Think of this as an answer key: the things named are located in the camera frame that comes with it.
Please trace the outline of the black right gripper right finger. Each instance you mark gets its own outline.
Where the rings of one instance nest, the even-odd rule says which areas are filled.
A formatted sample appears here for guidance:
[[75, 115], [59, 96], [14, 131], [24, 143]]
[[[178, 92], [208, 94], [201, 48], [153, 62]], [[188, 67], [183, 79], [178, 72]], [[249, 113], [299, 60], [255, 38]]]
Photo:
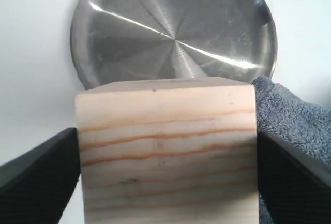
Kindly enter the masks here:
[[258, 189], [273, 223], [330, 223], [330, 166], [276, 135], [257, 135]]

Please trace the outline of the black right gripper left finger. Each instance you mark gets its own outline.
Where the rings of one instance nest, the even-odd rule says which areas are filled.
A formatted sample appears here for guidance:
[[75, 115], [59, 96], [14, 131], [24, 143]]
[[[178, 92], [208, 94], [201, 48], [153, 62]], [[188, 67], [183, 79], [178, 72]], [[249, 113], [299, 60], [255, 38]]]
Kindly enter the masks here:
[[76, 128], [67, 128], [5, 163], [1, 223], [59, 223], [80, 173]]

